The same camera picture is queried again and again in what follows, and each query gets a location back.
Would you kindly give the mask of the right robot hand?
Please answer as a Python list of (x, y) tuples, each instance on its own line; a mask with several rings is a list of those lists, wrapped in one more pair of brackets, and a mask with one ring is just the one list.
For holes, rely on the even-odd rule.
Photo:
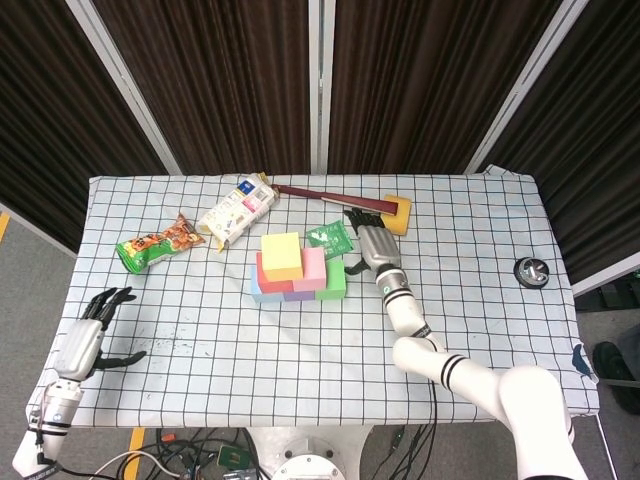
[(365, 270), (378, 274), (380, 271), (401, 267), (398, 245), (379, 215), (359, 208), (346, 209), (343, 213), (356, 233), (361, 251), (361, 260), (356, 265), (345, 268), (347, 275), (354, 276)]

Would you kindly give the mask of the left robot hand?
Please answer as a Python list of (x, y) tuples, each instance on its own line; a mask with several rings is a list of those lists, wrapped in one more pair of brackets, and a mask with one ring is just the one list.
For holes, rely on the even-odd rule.
[(125, 368), (146, 356), (146, 351), (124, 358), (103, 356), (102, 342), (116, 309), (136, 299), (131, 290), (131, 287), (120, 290), (113, 287), (91, 299), (62, 342), (54, 362), (59, 378), (81, 383), (98, 370)]

